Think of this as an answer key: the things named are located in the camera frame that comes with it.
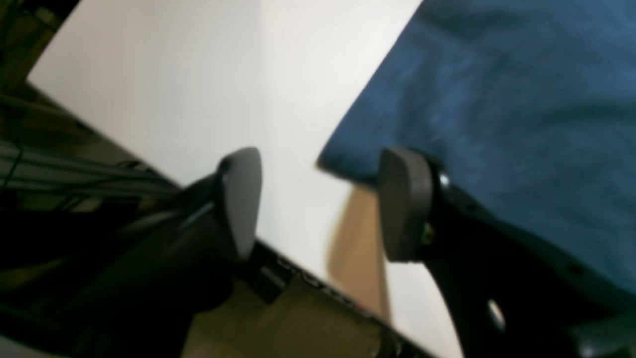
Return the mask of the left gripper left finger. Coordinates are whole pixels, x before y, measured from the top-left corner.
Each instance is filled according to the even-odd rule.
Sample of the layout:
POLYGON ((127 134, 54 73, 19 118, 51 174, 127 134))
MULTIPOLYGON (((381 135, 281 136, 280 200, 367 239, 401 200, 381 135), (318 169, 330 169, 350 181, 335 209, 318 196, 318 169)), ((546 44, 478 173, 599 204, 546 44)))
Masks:
POLYGON ((195 315, 231 294, 228 267, 252 253, 262 185, 260 151, 234 151, 166 218, 134 233, 75 300, 82 328, 74 356, 181 356, 195 315))

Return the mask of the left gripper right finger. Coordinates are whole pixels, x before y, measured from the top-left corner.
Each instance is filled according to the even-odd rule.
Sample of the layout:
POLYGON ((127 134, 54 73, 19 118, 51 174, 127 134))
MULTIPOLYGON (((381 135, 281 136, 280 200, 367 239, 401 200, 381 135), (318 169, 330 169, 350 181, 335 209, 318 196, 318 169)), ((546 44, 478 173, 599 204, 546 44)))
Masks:
POLYGON ((547 240, 491 215, 442 163, 386 147, 382 240, 427 267, 466 358, 633 358, 635 295, 547 240))

